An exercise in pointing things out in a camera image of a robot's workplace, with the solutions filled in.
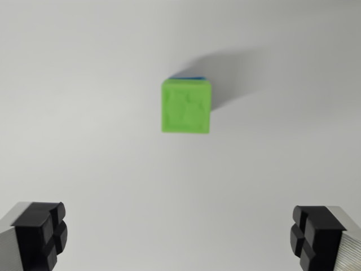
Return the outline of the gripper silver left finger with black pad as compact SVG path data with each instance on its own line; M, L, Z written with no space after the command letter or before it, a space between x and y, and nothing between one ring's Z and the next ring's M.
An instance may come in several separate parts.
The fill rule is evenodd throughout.
M1 270L53 270L67 243L62 202L18 202L1 218Z

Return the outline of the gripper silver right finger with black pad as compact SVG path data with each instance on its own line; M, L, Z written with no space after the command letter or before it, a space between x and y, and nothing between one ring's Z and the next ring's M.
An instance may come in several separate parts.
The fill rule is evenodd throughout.
M305 271L360 270L360 226L339 206L295 206L290 245Z

